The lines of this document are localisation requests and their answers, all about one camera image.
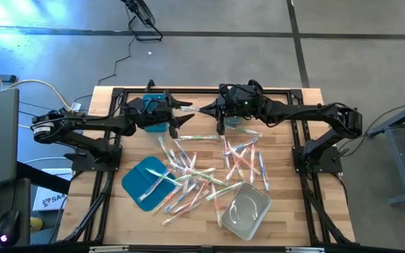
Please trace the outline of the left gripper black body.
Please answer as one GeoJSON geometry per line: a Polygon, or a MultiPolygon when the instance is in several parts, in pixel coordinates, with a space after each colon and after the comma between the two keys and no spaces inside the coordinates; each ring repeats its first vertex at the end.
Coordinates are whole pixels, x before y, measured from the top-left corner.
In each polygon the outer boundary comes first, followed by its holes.
{"type": "Polygon", "coordinates": [[[168,92],[164,92],[164,98],[151,98],[146,103],[142,98],[129,101],[124,107],[124,114],[137,127],[145,129],[157,124],[168,123],[169,134],[177,138],[177,120],[173,109],[179,108],[179,102],[168,92]]]}

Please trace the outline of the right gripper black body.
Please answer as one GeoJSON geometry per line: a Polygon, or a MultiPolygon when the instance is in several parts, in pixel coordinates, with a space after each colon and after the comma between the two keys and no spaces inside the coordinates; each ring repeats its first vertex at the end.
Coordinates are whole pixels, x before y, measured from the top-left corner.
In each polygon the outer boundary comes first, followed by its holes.
{"type": "Polygon", "coordinates": [[[248,84],[220,84],[219,105],[221,117],[217,118],[217,133],[225,134],[225,117],[242,117],[250,120],[253,117],[266,121],[266,98],[264,89],[248,84]]]}

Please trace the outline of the teal plastic bin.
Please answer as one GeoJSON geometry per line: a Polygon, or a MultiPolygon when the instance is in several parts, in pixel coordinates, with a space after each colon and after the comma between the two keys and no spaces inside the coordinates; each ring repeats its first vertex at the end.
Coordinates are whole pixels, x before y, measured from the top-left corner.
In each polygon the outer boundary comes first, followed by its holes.
{"type": "MultiPolygon", "coordinates": [[[[143,96],[143,102],[146,105],[146,111],[147,112],[152,112],[156,107],[158,106],[158,101],[159,100],[164,100],[165,95],[164,94],[158,94],[158,93],[153,93],[153,94],[146,94],[143,96]]],[[[147,126],[145,128],[145,131],[148,133],[163,133],[166,132],[168,127],[168,123],[161,123],[161,124],[156,124],[153,126],[147,126]]]]}

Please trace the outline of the teal plastic lid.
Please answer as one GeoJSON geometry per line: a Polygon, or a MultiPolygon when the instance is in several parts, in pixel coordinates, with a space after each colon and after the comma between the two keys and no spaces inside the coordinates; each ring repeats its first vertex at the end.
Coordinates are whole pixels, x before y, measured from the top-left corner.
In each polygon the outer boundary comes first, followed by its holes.
{"type": "Polygon", "coordinates": [[[139,197],[143,195],[158,179],[158,176],[150,174],[146,168],[164,173],[166,166],[156,157],[149,156],[141,160],[122,179],[122,187],[131,199],[145,212],[153,210],[162,200],[172,192],[176,186],[169,181],[162,181],[160,185],[144,201],[139,197]]]}

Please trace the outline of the black diagonal beam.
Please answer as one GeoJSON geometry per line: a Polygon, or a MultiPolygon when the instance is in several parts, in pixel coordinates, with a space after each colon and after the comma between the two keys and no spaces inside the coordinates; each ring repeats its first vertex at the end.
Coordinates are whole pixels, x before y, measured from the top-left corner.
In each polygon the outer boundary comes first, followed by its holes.
{"type": "Polygon", "coordinates": [[[57,193],[68,194],[70,182],[59,176],[48,174],[42,170],[31,167],[28,164],[17,162],[17,179],[29,179],[31,183],[47,188],[57,193]]]}

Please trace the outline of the white cardboard box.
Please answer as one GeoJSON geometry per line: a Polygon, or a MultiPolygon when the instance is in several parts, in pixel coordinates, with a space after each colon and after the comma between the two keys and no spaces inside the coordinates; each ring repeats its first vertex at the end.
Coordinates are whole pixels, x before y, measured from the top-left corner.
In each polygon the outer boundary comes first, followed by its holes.
{"type": "MultiPolygon", "coordinates": [[[[42,169],[42,171],[54,176],[61,177],[66,181],[70,181],[73,176],[71,168],[42,169]]],[[[38,186],[32,211],[41,212],[63,209],[62,204],[66,203],[66,197],[67,195],[64,193],[55,192],[48,188],[38,186]]]]}

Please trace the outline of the dark grey desk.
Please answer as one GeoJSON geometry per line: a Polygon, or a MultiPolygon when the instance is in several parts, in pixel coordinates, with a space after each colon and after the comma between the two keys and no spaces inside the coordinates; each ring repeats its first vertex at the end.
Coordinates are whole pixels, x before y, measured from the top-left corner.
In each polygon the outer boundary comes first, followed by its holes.
{"type": "Polygon", "coordinates": [[[24,247],[30,244],[30,180],[19,179],[0,186],[0,218],[11,210],[20,211],[20,235],[12,247],[24,247]]]}

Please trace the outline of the small yellow object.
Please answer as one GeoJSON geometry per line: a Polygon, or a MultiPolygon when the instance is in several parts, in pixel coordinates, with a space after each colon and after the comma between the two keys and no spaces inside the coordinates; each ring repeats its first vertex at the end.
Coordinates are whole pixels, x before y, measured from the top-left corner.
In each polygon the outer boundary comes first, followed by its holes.
{"type": "Polygon", "coordinates": [[[30,232],[37,233],[42,229],[43,220],[38,217],[30,217],[30,232]]]}

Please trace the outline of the black computer mouse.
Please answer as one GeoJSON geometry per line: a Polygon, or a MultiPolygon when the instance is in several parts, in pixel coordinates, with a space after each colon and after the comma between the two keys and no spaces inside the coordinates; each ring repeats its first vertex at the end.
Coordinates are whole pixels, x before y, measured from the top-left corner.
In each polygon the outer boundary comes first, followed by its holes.
{"type": "Polygon", "coordinates": [[[0,218],[0,245],[12,247],[20,235],[20,211],[11,209],[0,218]]]}

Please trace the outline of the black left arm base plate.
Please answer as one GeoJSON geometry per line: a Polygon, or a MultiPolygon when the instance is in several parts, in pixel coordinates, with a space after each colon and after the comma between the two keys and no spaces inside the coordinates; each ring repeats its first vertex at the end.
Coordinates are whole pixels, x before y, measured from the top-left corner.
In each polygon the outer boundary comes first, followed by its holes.
{"type": "Polygon", "coordinates": [[[108,157],[96,158],[88,150],[78,149],[78,153],[68,154],[74,171],[118,171],[122,156],[122,146],[118,145],[108,157]]]}

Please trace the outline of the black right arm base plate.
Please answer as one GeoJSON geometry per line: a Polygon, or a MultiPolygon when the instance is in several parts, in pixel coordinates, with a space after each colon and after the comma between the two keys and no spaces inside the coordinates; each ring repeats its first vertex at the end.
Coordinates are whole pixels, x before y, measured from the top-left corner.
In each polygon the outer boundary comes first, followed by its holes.
{"type": "Polygon", "coordinates": [[[304,146],[292,148],[295,171],[300,174],[342,172],[340,153],[335,146],[324,150],[320,155],[304,153],[304,146]]]}

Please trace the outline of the silver aluminium bracket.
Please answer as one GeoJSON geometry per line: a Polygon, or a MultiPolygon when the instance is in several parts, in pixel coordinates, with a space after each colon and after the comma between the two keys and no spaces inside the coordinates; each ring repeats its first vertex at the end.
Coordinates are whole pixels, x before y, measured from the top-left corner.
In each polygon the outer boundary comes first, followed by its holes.
{"type": "Polygon", "coordinates": [[[89,253],[125,253],[129,252],[128,245],[101,245],[89,248],[89,253]]]}
{"type": "Polygon", "coordinates": [[[324,248],[320,247],[286,247],[285,253],[326,253],[324,248]]]}

